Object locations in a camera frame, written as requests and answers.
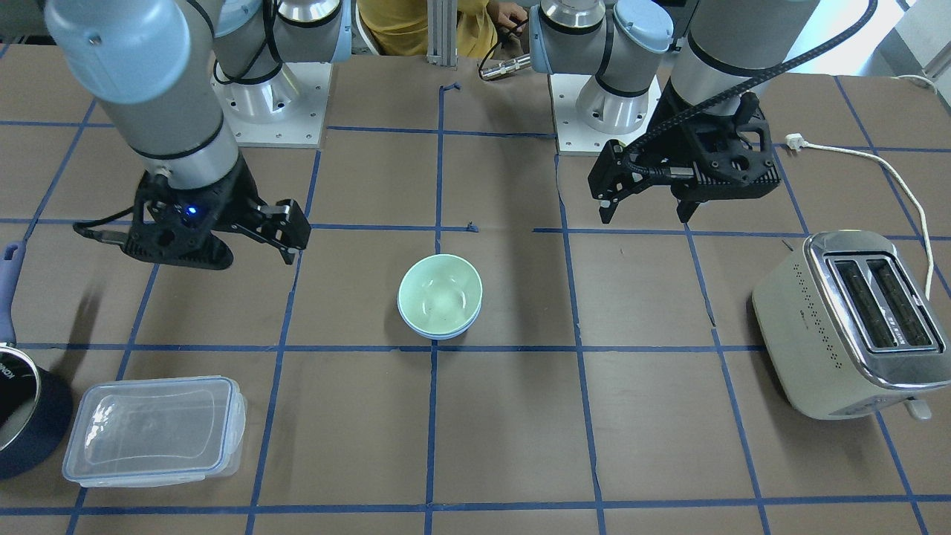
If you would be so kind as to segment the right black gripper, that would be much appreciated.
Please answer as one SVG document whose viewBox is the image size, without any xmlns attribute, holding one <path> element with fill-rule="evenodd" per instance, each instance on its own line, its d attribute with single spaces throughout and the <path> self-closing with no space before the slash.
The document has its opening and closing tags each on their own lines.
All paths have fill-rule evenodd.
<svg viewBox="0 0 951 535">
<path fill-rule="evenodd" d="M 261 204 L 247 161 L 240 156 L 220 180 L 197 189 L 173 189 L 169 177 L 143 173 L 123 253 L 146 263 L 225 270 L 233 254 L 216 231 L 235 231 L 269 244 L 292 265 L 307 247 L 311 226 L 293 199 Z"/>
</svg>

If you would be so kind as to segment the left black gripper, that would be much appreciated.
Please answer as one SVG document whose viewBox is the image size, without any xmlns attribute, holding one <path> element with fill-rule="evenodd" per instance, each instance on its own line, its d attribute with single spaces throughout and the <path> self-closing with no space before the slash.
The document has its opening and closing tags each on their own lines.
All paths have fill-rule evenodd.
<svg viewBox="0 0 951 535">
<path fill-rule="evenodd" d="M 747 91 L 730 104 L 733 113 L 701 111 L 653 141 L 658 165 L 689 167 L 693 176 L 676 181 L 670 192 L 678 200 L 677 217 L 688 224 L 702 204 L 761 198 L 781 179 L 767 144 L 770 126 L 759 98 Z M 639 166 L 626 155 L 624 143 L 608 140 L 588 173 L 591 197 L 599 203 L 602 223 L 611 223 L 618 204 L 649 187 L 669 186 L 662 167 Z"/>
</svg>

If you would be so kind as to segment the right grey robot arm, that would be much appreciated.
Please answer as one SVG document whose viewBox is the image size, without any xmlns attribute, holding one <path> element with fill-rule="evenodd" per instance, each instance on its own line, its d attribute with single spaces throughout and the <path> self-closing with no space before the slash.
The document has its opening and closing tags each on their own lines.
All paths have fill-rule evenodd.
<svg viewBox="0 0 951 535">
<path fill-rule="evenodd" d="M 350 57 L 351 1 L 48 1 L 45 26 L 69 70 L 145 170 L 129 230 L 114 215 L 74 223 L 146 263 L 225 270 L 218 237 L 240 233 L 286 264 L 311 233 L 295 200 L 259 197 L 227 107 L 267 122 L 302 109 L 292 63 Z"/>
</svg>

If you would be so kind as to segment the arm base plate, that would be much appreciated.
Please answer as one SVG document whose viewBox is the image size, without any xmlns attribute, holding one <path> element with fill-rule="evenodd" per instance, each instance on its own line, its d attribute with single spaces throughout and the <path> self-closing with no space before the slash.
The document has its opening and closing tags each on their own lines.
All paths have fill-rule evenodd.
<svg viewBox="0 0 951 535">
<path fill-rule="evenodd" d="M 242 148 L 309 148 L 322 143 L 333 65 L 289 63 L 258 85 L 223 85 L 217 66 L 212 88 L 225 123 Z"/>
<path fill-rule="evenodd" d="M 549 86 L 561 155 L 597 156 L 608 140 L 633 142 L 648 129 L 661 96 L 656 76 L 633 97 L 605 91 L 594 75 L 552 74 Z"/>
</svg>

